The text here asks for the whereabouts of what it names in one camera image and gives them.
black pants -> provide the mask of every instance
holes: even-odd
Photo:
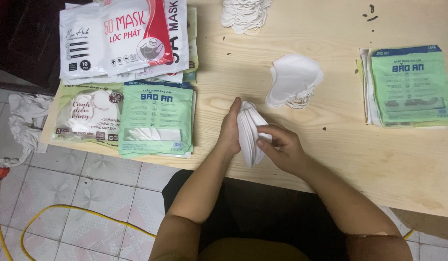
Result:
[[[165,212],[192,173],[193,171],[185,169],[178,171],[163,189]],[[348,260],[346,236],[337,228],[316,194],[303,193],[303,204],[297,211],[280,217],[260,234],[249,234],[240,231],[224,191],[225,185],[222,184],[214,209],[201,227],[198,252],[216,240],[242,237],[287,243],[313,261]]]

person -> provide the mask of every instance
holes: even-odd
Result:
[[[259,126],[258,132],[272,135],[272,143],[259,139],[256,144],[279,169],[307,182],[319,204],[301,206],[302,213],[291,215],[291,221],[277,224],[266,236],[245,238],[223,194],[227,167],[240,151],[240,105],[237,97],[203,163],[195,171],[179,171],[163,189],[166,215],[149,260],[412,260],[392,220],[306,155],[297,134],[278,124]]]

tiled floor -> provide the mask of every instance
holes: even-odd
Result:
[[[22,147],[7,128],[8,94],[0,90],[0,157],[17,157]],[[38,211],[53,204],[98,211],[156,234],[164,217],[160,192],[177,170],[48,146],[46,154],[36,153],[26,164],[12,167],[1,186],[0,222],[12,257],[15,261],[28,260],[19,246],[22,229]],[[267,194],[261,193],[261,185],[242,185],[229,179],[226,186],[229,194],[240,191],[244,194],[241,198],[250,200],[252,208],[247,208],[238,198],[228,195],[236,219],[247,221],[247,225],[239,225],[248,230],[254,229],[260,220],[267,220],[260,218],[263,205],[270,205],[274,212],[287,211],[281,206],[294,201],[297,193],[277,188],[279,197],[271,196],[269,201]],[[402,234],[409,231],[388,208],[383,210]],[[415,232],[408,244],[415,261],[448,261],[447,240]],[[38,261],[143,261],[148,259],[153,239],[80,210],[51,209],[30,226],[24,245]],[[5,260],[0,249],[0,261]]]

electrical cord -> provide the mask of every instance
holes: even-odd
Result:
[[[98,212],[95,212],[95,211],[92,211],[92,210],[88,210],[88,209],[80,208],[80,207],[76,207],[76,206],[71,206],[71,205],[64,205],[64,204],[51,205],[51,206],[48,206],[48,207],[42,209],[39,213],[37,213],[37,214],[36,214],[36,215],[29,221],[29,223],[27,223],[27,225],[25,226],[25,228],[22,230],[22,233],[21,233],[21,239],[20,239],[21,250],[22,250],[22,252],[24,253],[24,255],[26,255],[26,257],[29,258],[31,261],[37,261],[37,260],[35,260],[35,259],[29,254],[29,252],[27,252],[26,248],[24,247],[24,234],[26,233],[26,230],[29,228],[30,224],[32,224],[32,222],[34,222],[34,220],[36,220],[36,219],[37,219],[43,212],[45,212],[47,209],[52,209],[52,208],[64,208],[64,209],[74,209],[74,210],[85,211],[85,212],[88,212],[88,213],[90,213],[90,214],[93,214],[93,215],[96,215],[96,216],[99,216],[99,217],[102,217],[102,218],[105,218],[105,219],[114,221],[114,222],[116,222],[116,223],[119,223],[119,224],[128,226],[129,228],[133,228],[133,229],[138,230],[138,231],[140,231],[140,232],[142,232],[142,233],[144,233],[144,234],[146,234],[146,235],[149,235],[149,236],[151,236],[151,237],[153,237],[153,238],[156,238],[156,235],[154,235],[154,234],[152,234],[152,233],[149,233],[149,232],[143,230],[142,228],[137,227],[136,225],[133,225],[133,224],[131,224],[131,223],[124,222],[124,221],[121,221],[121,220],[117,220],[117,219],[114,219],[114,218],[112,218],[112,217],[105,216],[104,214],[101,214],[101,213],[98,213]],[[3,249],[3,252],[5,252],[6,257],[8,258],[8,261],[13,261],[13,258],[11,257],[11,254],[9,253],[9,250],[8,250],[8,248],[6,247],[5,239],[4,239],[4,237],[3,237],[3,233],[2,233],[2,231],[1,231],[1,225],[0,225],[0,242],[1,242],[1,247],[2,247],[2,249]]]

light wood surface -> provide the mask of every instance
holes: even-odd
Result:
[[[363,87],[355,74],[359,47],[438,44],[448,69],[448,0],[375,1],[373,15],[371,3],[273,0],[261,32],[248,36],[221,27],[221,0],[189,0],[198,6],[200,61],[194,154],[190,159],[144,156],[136,160],[197,168],[215,144],[231,101],[240,96],[256,104],[269,122],[297,132],[308,154],[376,204],[448,217],[448,129],[385,130],[366,125]],[[366,21],[374,15],[378,15],[376,20]],[[264,105],[271,86],[269,68],[289,53],[307,55],[320,63],[324,81],[307,109],[269,109]],[[117,151],[94,143],[50,141],[59,95],[41,141],[116,156]],[[227,175],[310,191],[302,180],[277,169],[268,157],[250,170],[238,154]]]

